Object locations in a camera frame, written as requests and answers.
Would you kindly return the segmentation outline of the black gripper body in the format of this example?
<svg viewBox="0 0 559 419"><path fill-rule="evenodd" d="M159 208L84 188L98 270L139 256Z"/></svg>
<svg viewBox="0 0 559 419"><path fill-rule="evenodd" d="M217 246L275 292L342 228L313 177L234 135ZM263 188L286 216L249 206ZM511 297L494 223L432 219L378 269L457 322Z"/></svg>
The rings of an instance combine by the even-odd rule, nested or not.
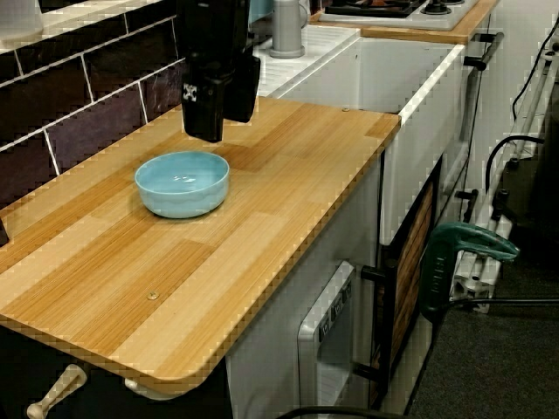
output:
<svg viewBox="0 0 559 419"><path fill-rule="evenodd" d="M177 50L183 80L250 78L248 1L178 1Z"/></svg>

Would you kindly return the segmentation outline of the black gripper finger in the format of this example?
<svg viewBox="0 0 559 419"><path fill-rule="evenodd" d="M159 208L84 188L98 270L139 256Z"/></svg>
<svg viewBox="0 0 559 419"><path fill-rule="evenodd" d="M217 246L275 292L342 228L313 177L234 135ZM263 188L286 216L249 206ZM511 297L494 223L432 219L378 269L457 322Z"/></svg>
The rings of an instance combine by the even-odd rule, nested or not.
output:
<svg viewBox="0 0 559 419"><path fill-rule="evenodd" d="M259 86L260 59L242 57L225 88L224 117L227 120L246 123L253 114Z"/></svg>
<svg viewBox="0 0 559 419"><path fill-rule="evenodd" d="M219 79L183 81L183 126L189 136L212 143L222 140L224 92L224 82Z"/></svg>

